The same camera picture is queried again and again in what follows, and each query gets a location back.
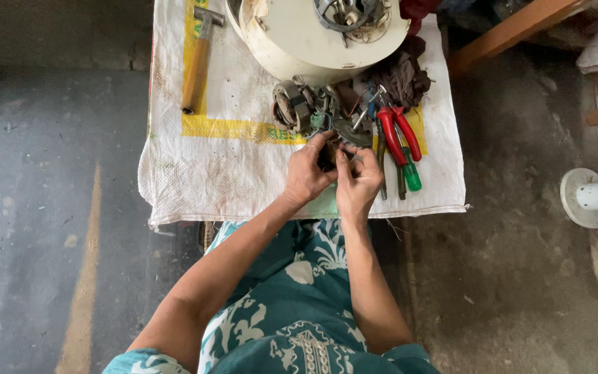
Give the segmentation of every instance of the person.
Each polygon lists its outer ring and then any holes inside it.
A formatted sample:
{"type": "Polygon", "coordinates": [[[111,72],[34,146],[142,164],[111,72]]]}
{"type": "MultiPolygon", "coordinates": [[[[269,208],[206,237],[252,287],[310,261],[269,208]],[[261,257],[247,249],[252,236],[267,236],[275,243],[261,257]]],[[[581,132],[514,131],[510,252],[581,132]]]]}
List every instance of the person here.
{"type": "Polygon", "coordinates": [[[119,373],[437,373],[414,344],[368,234],[383,174],[373,150],[292,154],[285,190],[244,224],[223,224],[128,351],[119,373]],[[288,221],[337,180],[340,220],[288,221]]]}

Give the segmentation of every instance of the red-handled pliers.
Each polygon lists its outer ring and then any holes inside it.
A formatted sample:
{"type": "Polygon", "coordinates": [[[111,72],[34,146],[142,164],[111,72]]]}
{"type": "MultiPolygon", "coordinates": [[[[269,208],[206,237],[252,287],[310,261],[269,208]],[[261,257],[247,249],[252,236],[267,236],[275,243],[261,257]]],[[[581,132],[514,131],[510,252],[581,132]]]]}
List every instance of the red-handled pliers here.
{"type": "Polygon", "coordinates": [[[396,136],[394,123],[398,124],[398,127],[401,128],[403,135],[405,135],[405,140],[407,140],[407,145],[410,148],[412,159],[415,162],[420,161],[421,151],[419,149],[419,142],[417,141],[415,132],[412,131],[410,124],[407,123],[407,119],[405,119],[405,116],[403,115],[403,107],[394,106],[392,109],[389,106],[382,106],[378,110],[378,114],[376,116],[380,119],[380,121],[382,121],[382,128],[384,129],[385,136],[387,137],[387,146],[389,147],[389,151],[391,152],[391,155],[396,163],[400,166],[403,166],[407,164],[407,160],[405,159],[403,151],[401,151],[402,144],[400,144],[398,137],[396,136]]]}

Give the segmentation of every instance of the wooden hammer handle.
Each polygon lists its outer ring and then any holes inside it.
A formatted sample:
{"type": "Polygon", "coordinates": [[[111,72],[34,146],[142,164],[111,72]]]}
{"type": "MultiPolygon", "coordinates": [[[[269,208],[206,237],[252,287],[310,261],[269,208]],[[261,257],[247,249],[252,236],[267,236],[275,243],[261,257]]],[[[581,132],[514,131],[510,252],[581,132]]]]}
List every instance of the wooden hammer handle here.
{"type": "Polygon", "coordinates": [[[202,96],[202,89],[207,79],[207,64],[209,62],[209,40],[198,38],[195,41],[191,66],[188,68],[186,86],[181,98],[181,111],[185,115],[192,115],[202,96]]]}

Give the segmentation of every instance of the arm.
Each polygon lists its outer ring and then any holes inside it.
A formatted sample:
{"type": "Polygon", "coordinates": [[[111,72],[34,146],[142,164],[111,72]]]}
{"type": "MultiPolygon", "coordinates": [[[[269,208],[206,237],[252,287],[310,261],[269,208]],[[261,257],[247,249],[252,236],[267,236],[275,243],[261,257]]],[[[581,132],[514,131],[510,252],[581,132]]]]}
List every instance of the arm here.
{"type": "Polygon", "coordinates": [[[156,348],[195,373],[202,335],[262,249],[310,200],[335,181],[317,166],[332,132],[316,135],[290,157],[285,191],[251,221],[200,259],[179,279],[128,350],[156,348]]]}
{"type": "Polygon", "coordinates": [[[337,154],[336,203],[345,235],[354,319],[368,340],[370,352],[382,354],[412,343],[413,338],[384,279],[366,231],[368,212],[384,176],[373,150],[358,150],[357,154],[363,157],[363,162],[350,163],[343,152],[337,154]]]}

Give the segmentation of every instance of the brown rag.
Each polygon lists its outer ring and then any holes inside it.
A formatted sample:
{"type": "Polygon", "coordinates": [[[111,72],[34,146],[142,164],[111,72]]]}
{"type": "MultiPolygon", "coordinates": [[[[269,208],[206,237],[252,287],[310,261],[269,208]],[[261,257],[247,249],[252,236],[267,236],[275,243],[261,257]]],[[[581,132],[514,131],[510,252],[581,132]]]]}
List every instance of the brown rag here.
{"type": "Polygon", "coordinates": [[[426,70],[421,70],[417,59],[426,51],[426,42],[417,36],[406,38],[390,56],[373,66],[369,72],[373,83],[387,90],[387,99],[405,112],[418,106],[430,89],[431,80],[426,70]]]}

